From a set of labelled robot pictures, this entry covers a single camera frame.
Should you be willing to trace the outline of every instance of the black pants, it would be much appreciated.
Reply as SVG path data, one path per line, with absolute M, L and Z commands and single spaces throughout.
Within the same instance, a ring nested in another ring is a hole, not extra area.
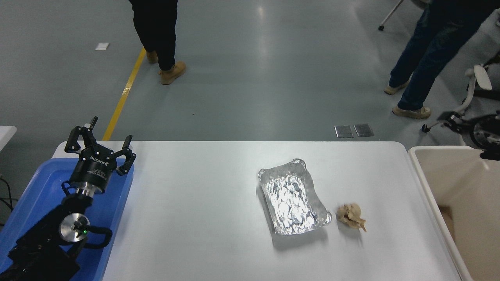
M 147 52 L 156 51 L 161 70 L 175 63 L 177 0 L 129 0 L 133 25 Z

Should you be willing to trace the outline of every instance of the work boot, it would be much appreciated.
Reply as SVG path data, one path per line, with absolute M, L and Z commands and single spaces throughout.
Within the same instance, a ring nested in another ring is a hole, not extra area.
M 160 82 L 163 85 L 170 85 L 175 79 L 186 72 L 186 64 L 183 61 L 176 62 L 169 70 L 161 70 Z
M 146 52 L 147 62 L 150 64 L 156 64 L 158 62 L 158 55 L 156 51 L 147 51 Z
M 408 83 L 410 83 L 410 80 L 408 80 L 408 81 L 406 81 L 406 83 L 399 85 L 399 86 L 396 86 L 396 87 L 391 87 L 391 86 L 389 86 L 389 84 L 387 84 L 387 87 L 385 87 L 385 89 L 383 91 L 384 91 L 384 93 L 392 96 L 392 95 L 396 94 L 397 91 L 406 88 L 406 86 L 408 86 Z
M 392 108 L 392 113 L 397 116 L 410 117 L 413 119 L 427 119 L 431 116 L 431 109 L 429 107 L 422 107 L 416 110 L 405 110 L 396 105 Z

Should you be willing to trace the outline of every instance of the white bin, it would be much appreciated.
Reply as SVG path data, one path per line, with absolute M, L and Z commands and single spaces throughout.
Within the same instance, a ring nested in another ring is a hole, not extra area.
M 417 146 L 409 156 L 465 281 L 500 280 L 500 161 L 468 146 Z M 451 208 L 453 241 L 440 206 Z

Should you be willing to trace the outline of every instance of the epoxy floor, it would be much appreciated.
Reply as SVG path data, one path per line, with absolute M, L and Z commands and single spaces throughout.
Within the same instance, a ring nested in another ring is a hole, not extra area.
M 391 113 L 401 94 L 382 90 L 422 13 L 405 1 L 378 31 L 396 2 L 179 1 L 176 58 L 187 72 L 164 86 L 158 65 L 144 60 L 111 139 L 459 145 L 445 128 L 424 135 L 429 121 Z M 142 48 L 132 17 L 124 0 L 0 2 L 0 125 L 17 127 L 0 152 L 0 173 L 15 198 L 74 126 L 98 116 L 94 135 L 103 137 Z M 465 70 L 498 51 L 497 18 L 434 83 L 430 121 L 465 97 Z M 108 50 L 94 50 L 100 42 Z M 500 102 L 475 98 L 467 116 L 497 109 Z M 374 136 L 336 137 L 334 125 L 361 123 Z M 1 206 L 0 222 L 7 217 Z

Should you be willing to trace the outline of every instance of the black cable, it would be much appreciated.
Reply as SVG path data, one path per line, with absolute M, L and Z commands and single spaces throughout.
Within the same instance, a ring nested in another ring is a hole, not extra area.
M 7 190 L 8 190 L 8 198 L 10 200 L 10 207 L 12 208 L 12 194 L 11 194 L 11 186 L 9 185 L 9 183 L 0 177 L 0 181 L 4 182 L 6 185 L 7 185 Z
M 5 203 L 5 205 L 7 205 L 7 207 L 10 209 L 11 212 L 14 210 L 14 208 L 12 207 L 12 205 L 9 205 L 9 202 L 5 201 L 2 198 L 0 198 L 0 201 L 2 201 L 3 203 Z
M 8 198 L 8 197 L 0 197 L 0 198 L 1 198 L 1 199 L 10 199 L 10 198 Z M 19 199 L 16 199 L 16 198 L 12 198 L 12 200 L 19 202 Z

